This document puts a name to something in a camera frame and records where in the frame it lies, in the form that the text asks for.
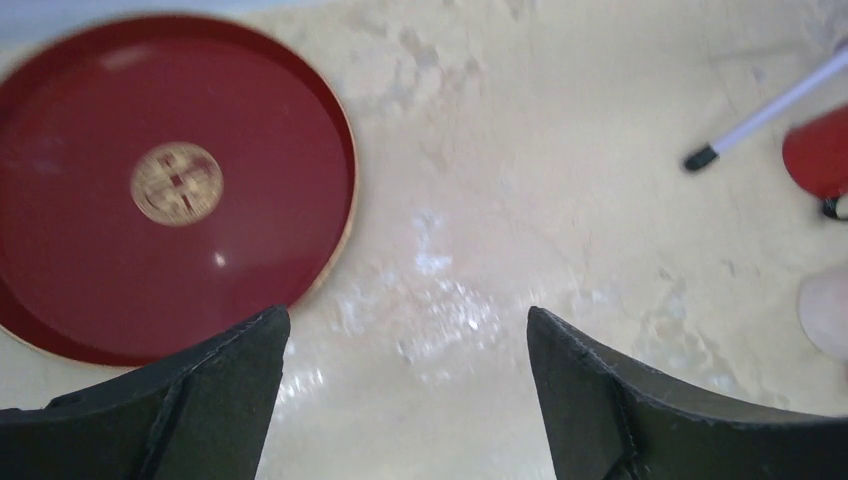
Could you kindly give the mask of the glossy red mug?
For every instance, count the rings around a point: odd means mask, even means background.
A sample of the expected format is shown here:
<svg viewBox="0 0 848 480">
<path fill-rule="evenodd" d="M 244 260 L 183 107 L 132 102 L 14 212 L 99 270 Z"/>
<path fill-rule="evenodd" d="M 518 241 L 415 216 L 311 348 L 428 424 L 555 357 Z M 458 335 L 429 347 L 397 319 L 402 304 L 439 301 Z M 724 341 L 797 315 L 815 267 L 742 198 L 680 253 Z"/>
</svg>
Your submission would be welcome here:
<svg viewBox="0 0 848 480">
<path fill-rule="evenodd" d="M 792 180 L 822 201 L 822 214 L 847 221 L 847 105 L 791 129 L 782 145 Z"/>
</svg>

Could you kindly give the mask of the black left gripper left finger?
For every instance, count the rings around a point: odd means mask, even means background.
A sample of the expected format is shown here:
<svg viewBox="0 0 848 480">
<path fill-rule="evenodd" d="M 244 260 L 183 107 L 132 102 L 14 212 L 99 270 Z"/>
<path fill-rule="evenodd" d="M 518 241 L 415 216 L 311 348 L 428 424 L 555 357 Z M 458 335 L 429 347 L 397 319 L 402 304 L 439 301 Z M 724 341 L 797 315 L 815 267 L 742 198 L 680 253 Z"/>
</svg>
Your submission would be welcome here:
<svg viewBox="0 0 848 480">
<path fill-rule="evenodd" d="M 38 410 L 1 413 L 5 479 L 251 479 L 283 375 L 288 312 Z"/>
</svg>

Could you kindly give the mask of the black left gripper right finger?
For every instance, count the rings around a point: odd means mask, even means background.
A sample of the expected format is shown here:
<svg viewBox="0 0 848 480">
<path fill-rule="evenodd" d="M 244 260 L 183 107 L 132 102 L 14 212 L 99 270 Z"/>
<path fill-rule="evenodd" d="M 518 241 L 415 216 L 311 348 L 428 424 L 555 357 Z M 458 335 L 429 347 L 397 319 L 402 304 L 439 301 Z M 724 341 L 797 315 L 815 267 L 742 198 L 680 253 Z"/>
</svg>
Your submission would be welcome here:
<svg viewBox="0 0 848 480">
<path fill-rule="evenodd" d="M 560 479 L 843 479 L 847 421 L 686 383 L 528 312 L 532 375 Z"/>
</svg>

